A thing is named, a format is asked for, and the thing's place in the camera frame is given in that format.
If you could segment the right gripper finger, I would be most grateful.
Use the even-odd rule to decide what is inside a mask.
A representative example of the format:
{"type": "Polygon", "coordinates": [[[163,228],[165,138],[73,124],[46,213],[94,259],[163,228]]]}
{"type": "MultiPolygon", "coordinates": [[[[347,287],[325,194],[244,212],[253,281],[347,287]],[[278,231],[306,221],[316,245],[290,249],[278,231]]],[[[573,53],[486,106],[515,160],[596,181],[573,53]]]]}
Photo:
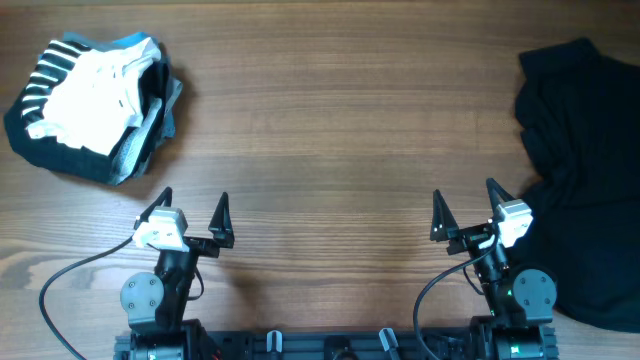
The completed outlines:
{"type": "Polygon", "coordinates": [[[510,205],[515,198],[509,194],[494,178],[488,178],[486,180],[486,187],[491,204],[491,209],[494,213],[498,211],[499,205],[510,205]]]}
{"type": "Polygon", "coordinates": [[[431,241],[449,241],[458,237],[459,226],[438,189],[433,192],[433,215],[430,230],[431,241]]]}

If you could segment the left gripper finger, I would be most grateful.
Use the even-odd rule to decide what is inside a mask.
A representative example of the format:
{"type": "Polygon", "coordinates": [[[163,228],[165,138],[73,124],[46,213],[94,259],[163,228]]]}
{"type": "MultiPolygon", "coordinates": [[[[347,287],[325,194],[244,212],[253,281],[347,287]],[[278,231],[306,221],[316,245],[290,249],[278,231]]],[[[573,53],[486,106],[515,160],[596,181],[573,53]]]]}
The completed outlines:
{"type": "Polygon", "coordinates": [[[147,222],[153,210],[158,206],[170,207],[172,203],[173,190],[167,186],[160,195],[138,216],[138,222],[147,222]]]}
{"type": "Polygon", "coordinates": [[[213,241],[220,248],[231,249],[235,243],[235,235],[229,209],[229,196],[223,192],[216,205],[208,230],[212,233],[213,241]]]}

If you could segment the black t-shirt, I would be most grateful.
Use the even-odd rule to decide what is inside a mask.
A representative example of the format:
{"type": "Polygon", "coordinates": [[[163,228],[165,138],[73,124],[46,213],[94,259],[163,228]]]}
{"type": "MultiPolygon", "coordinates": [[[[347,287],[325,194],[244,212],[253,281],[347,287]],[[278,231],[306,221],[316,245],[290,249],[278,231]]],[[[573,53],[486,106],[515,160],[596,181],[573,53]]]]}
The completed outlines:
{"type": "Polygon", "coordinates": [[[557,308],[592,326],[639,330],[639,68],[587,38],[523,52],[515,100],[540,179],[533,223],[511,250],[557,281],[557,308]]]}

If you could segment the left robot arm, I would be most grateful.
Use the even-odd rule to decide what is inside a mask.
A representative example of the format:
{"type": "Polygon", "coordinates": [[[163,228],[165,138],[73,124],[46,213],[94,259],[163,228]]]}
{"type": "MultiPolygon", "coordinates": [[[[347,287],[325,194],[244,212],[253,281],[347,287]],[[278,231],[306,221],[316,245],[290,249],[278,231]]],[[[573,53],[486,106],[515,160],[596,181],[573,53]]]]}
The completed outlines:
{"type": "Polygon", "coordinates": [[[172,205],[172,189],[136,218],[132,242],[158,251],[151,272],[130,277],[120,292],[128,317],[130,343],[117,359],[221,359],[216,344],[197,319],[186,320],[186,305],[198,297],[192,283],[202,280],[197,264],[202,257],[217,258],[234,246],[229,196],[223,193],[208,225],[209,237],[188,236],[184,212],[172,205]]]}

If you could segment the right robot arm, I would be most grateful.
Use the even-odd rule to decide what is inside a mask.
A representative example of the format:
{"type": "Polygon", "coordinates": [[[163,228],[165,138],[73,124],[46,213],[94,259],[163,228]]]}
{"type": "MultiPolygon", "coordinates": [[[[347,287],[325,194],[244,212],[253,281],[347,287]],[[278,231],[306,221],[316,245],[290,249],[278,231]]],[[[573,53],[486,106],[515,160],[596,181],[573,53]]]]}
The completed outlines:
{"type": "Polygon", "coordinates": [[[483,224],[461,228],[440,191],[433,192],[430,239],[446,242],[447,253],[466,253],[480,282],[474,287],[488,305],[488,316],[474,316],[466,328],[426,330],[428,359],[556,359],[553,320],[556,282],[537,267],[514,265],[507,251],[533,222],[532,210],[494,179],[486,181],[493,211],[483,224]]]}

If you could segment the grey blue folded garments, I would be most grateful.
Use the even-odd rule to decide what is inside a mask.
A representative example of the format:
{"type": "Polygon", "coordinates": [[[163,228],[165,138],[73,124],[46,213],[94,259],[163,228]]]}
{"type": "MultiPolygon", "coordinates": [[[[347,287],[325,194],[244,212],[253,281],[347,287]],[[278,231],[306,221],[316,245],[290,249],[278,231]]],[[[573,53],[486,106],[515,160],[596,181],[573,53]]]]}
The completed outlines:
{"type": "Polygon", "coordinates": [[[159,48],[160,59],[153,62],[139,80],[144,114],[141,126],[126,130],[108,156],[92,155],[86,149],[64,151],[59,172],[117,186],[144,175],[152,154],[175,136],[173,108],[183,84],[173,73],[164,45],[156,38],[151,42],[159,48]]]}

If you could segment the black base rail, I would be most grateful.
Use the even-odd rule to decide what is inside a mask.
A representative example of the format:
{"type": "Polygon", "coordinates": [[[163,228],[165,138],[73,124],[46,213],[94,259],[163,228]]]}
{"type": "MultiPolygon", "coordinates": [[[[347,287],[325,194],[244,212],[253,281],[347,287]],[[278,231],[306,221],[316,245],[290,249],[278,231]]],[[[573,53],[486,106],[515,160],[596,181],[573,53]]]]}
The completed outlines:
{"type": "MultiPolygon", "coordinates": [[[[480,333],[469,328],[425,328],[423,340],[439,359],[559,358],[555,330],[480,333]]],[[[377,332],[268,334],[210,332],[216,345],[212,359],[425,359],[415,334],[384,328],[377,332]]]]}

